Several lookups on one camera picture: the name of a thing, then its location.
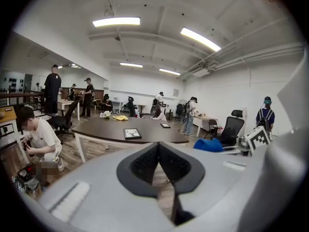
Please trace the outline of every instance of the white sneaker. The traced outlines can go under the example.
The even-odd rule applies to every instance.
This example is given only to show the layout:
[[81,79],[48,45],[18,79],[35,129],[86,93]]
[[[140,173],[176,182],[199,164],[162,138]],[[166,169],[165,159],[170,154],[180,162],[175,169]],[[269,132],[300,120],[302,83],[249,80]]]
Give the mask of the white sneaker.
[[63,163],[63,159],[61,157],[59,157],[59,163],[57,164],[58,170],[59,172],[62,172],[64,170],[64,163]]

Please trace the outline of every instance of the black t-shirt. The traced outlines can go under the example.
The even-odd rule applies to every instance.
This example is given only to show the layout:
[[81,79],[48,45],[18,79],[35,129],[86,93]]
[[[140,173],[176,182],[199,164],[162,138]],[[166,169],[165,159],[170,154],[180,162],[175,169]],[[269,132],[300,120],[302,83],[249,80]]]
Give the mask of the black t-shirt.
[[61,87],[61,78],[56,73],[51,73],[45,81],[45,97],[52,100],[57,100],[58,92]]
[[86,92],[88,92],[88,91],[91,91],[91,93],[90,93],[90,94],[85,94],[85,99],[91,100],[91,99],[92,99],[92,91],[93,91],[93,86],[92,86],[92,84],[89,84],[89,85],[87,86]]

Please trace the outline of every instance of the black pants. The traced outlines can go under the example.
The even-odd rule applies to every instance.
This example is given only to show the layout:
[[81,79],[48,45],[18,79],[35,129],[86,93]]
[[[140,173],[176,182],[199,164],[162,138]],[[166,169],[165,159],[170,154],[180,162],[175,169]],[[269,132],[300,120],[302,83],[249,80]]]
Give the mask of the black pants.
[[87,116],[90,116],[90,103],[91,103],[90,99],[84,99],[82,116],[85,116],[86,108],[87,108]]

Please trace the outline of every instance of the picture frame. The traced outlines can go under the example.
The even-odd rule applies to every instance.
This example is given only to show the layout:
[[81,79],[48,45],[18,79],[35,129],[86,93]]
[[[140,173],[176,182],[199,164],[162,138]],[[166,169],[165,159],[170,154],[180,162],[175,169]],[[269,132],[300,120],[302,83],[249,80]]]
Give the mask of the picture frame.
[[170,126],[169,126],[168,124],[161,124],[161,126],[162,126],[163,128],[170,128]]
[[136,128],[124,129],[125,139],[141,138],[140,132]]

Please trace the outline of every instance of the blue cushion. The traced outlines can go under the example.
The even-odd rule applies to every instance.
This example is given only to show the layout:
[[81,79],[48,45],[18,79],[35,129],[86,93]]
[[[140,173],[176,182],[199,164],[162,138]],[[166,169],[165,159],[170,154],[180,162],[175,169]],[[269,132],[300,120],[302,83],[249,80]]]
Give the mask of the blue cushion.
[[200,150],[205,150],[205,151],[210,151],[210,152],[222,152],[224,151],[222,144],[220,141],[216,138],[213,140],[205,140],[205,139],[199,139],[197,142],[194,144],[194,149],[200,149]]

